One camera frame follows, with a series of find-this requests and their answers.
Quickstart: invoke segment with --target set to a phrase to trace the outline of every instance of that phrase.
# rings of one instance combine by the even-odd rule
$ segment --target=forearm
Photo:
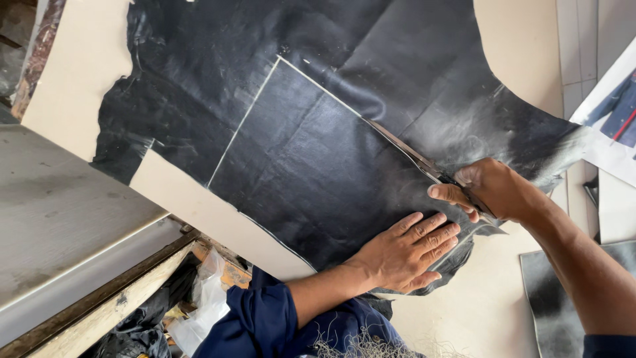
[[[588,334],[636,335],[636,280],[549,199],[522,225],[550,259]]]
[[[298,329],[314,317],[375,287],[371,275],[348,263],[287,283],[296,306]]]

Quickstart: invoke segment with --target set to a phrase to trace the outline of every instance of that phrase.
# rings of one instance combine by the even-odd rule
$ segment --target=white plastic bag
[[[188,314],[190,319],[179,317],[167,327],[174,342],[188,357],[194,355],[212,326],[230,311],[225,303],[225,291],[221,288],[224,268],[225,261],[216,249],[212,248],[199,267],[193,288],[192,296],[198,308]]]

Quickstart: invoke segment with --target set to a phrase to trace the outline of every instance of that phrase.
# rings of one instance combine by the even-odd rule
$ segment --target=black leather piece
[[[636,276],[636,241],[601,245]],[[521,255],[523,285],[534,317],[542,357],[580,358],[585,331],[544,252]]]
[[[416,294],[495,228],[429,199],[430,179],[353,111],[283,61],[272,71],[277,54],[449,173],[493,156],[548,190],[580,157],[578,125],[492,75],[470,0],[137,0],[128,48],[96,168],[128,183],[151,147],[317,270],[413,211],[443,211],[462,244]]]

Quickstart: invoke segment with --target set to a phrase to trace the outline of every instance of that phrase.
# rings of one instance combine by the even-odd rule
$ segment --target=right hand
[[[493,158],[484,158],[459,169],[455,179],[466,183],[466,187],[490,208],[499,220],[524,222],[536,210],[546,204],[548,197],[509,166]],[[479,221],[473,204],[452,184],[436,184],[428,189],[434,199],[459,204],[471,220]]]

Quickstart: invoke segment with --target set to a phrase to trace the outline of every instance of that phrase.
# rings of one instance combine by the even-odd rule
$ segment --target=hand
[[[466,187],[486,204],[499,220],[524,222],[537,210],[547,205],[549,198],[509,166],[493,158],[484,158],[459,169],[455,179],[466,183]],[[452,184],[436,184],[429,187],[429,196],[434,199],[459,204],[471,220],[479,221],[474,206]]]
[[[457,245],[460,227],[439,213],[422,220],[413,213],[369,241],[343,265],[362,268],[376,287],[404,293],[421,289],[441,278],[426,269]]]

